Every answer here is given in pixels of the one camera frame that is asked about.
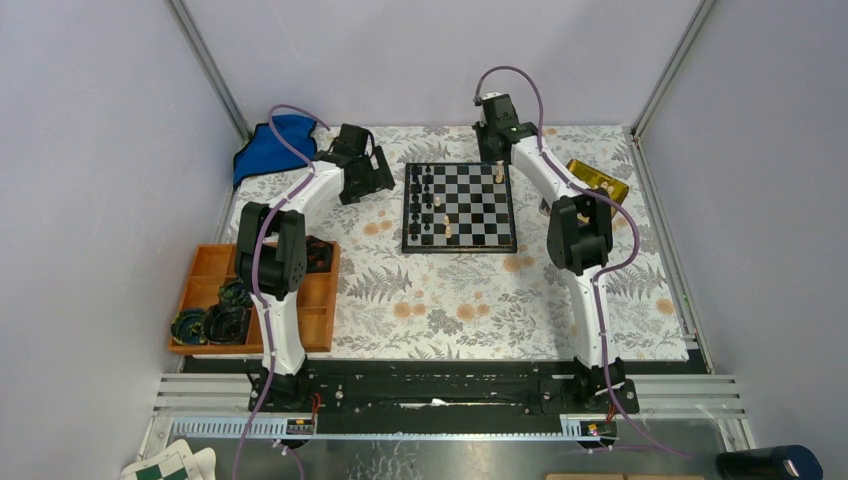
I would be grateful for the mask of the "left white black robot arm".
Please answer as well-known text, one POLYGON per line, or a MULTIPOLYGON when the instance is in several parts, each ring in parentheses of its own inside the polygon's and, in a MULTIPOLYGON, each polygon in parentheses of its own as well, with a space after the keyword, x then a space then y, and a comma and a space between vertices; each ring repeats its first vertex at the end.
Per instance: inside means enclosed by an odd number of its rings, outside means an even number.
POLYGON ((262 368, 252 411, 296 411, 309 403, 307 355, 297 298, 307 272, 307 217, 336 198, 342 204, 395 186, 373 133, 344 124, 305 173, 268 203, 247 203, 239 223, 234 269, 261 318, 262 368))

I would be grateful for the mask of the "black white chess board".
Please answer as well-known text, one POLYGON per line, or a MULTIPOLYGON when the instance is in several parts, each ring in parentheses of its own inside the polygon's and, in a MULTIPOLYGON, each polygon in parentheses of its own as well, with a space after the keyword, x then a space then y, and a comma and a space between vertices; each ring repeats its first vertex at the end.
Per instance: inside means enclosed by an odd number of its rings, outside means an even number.
POLYGON ((497 253, 518 250, 509 169, 502 184, 495 164, 408 163, 404 168, 401 252, 497 253), (442 205, 435 208, 434 198, 442 205), (453 237, 446 239, 448 215, 453 237))

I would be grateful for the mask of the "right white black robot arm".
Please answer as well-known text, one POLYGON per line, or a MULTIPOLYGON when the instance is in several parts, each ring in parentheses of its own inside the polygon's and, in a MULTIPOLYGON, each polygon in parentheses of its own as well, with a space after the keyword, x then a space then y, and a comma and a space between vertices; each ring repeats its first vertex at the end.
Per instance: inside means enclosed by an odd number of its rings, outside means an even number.
POLYGON ((601 274, 613 247, 608 194, 578 180, 555 157, 537 127, 519 120, 509 95, 489 93, 476 96, 474 103, 481 109, 473 129, 482 161, 516 168, 550 209, 547 252, 564 272, 579 328, 574 342, 579 367, 561 390, 566 406, 606 415, 638 412, 635 385, 608 337, 605 316, 608 302, 601 274))

